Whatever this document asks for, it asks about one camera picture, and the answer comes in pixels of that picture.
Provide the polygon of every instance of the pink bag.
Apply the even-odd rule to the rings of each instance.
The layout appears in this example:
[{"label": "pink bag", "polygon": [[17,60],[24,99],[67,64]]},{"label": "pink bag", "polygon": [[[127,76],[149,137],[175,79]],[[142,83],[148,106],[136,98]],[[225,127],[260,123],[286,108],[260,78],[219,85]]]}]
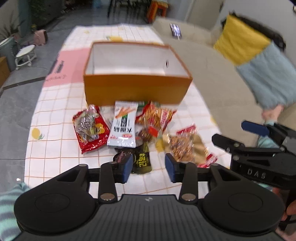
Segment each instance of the pink bag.
[{"label": "pink bag", "polygon": [[46,44],[47,39],[48,38],[47,38],[46,30],[41,29],[41,30],[35,31],[35,34],[34,34],[34,44],[35,45]]}]

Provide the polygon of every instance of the white round stool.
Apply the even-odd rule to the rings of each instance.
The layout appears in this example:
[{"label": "white round stool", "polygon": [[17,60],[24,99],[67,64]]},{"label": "white round stool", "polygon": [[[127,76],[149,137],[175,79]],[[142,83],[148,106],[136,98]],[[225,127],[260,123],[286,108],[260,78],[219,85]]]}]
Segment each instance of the white round stool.
[{"label": "white round stool", "polygon": [[[17,66],[15,69],[18,70],[20,66],[27,64],[29,67],[32,66],[32,60],[37,57],[35,54],[35,45],[29,45],[22,48],[17,55],[15,56],[15,65]],[[19,61],[23,59],[24,56],[27,56],[28,60],[24,63],[19,64]]]}]

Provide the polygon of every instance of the orange chair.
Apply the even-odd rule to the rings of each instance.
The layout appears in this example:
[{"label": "orange chair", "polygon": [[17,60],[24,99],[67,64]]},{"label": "orange chair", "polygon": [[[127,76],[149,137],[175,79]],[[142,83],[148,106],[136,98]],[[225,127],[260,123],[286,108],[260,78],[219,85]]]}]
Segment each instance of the orange chair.
[{"label": "orange chair", "polygon": [[168,3],[163,1],[152,1],[147,13],[148,23],[152,23],[155,20],[157,10],[161,9],[161,16],[165,17],[168,9]]}]

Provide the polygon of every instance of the chip bag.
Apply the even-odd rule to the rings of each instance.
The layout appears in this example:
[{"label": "chip bag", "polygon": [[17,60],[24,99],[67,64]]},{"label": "chip bag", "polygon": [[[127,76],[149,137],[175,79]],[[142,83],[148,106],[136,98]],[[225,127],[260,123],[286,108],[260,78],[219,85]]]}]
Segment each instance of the chip bag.
[{"label": "chip bag", "polygon": [[157,107],[150,102],[143,108],[143,113],[136,117],[136,123],[144,125],[152,136],[157,137],[158,133],[165,132],[176,111]]},{"label": "chip bag", "polygon": [[72,122],[82,154],[107,143],[110,130],[98,106],[89,105],[73,116]]},{"label": "chip bag", "polygon": [[196,126],[192,125],[177,131],[176,136],[164,135],[163,143],[176,161],[193,162],[198,167],[208,167],[217,158],[209,154],[202,139],[196,134]]},{"label": "chip bag", "polygon": [[133,155],[132,173],[145,174],[152,171],[147,143],[143,143],[136,148],[115,148],[115,150],[118,154],[113,157],[113,161],[118,163],[120,163],[125,156],[129,154]]},{"label": "chip bag", "polygon": [[135,119],[138,103],[115,102],[115,113],[107,145],[136,147]]}]

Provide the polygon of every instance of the tablecloth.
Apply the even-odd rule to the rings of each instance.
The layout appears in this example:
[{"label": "tablecloth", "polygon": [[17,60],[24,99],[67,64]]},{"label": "tablecloth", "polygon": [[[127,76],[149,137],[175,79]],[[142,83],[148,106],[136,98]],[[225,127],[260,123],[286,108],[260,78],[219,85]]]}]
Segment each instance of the tablecloth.
[{"label": "tablecloth", "polygon": [[[77,26],[71,32],[52,72],[46,77],[32,117],[25,160],[25,183],[31,188],[78,164],[88,164],[89,168],[100,167],[112,161],[116,154],[113,147],[104,146],[82,155],[72,124],[73,115],[87,106],[83,69],[91,43],[107,41],[111,37],[120,37],[128,42],[162,43],[148,26]],[[178,111],[167,131],[175,134],[177,130],[194,123],[209,151],[218,156],[217,162],[229,167],[230,155],[211,143],[212,135],[220,131],[193,83],[180,105],[170,106],[174,107]],[[126,184],[117,183],[118,197],[122,194],[175,194],[178,197],[181,183],[170,182],[165,169],[165,153],[158,153],[153,144],[149,149],[152,172],[131,174]],[[97,197],[98,185],[90,185],[89,192],[93,197]],[[207,185],[199,183],[199,198],[207,192]]]}]

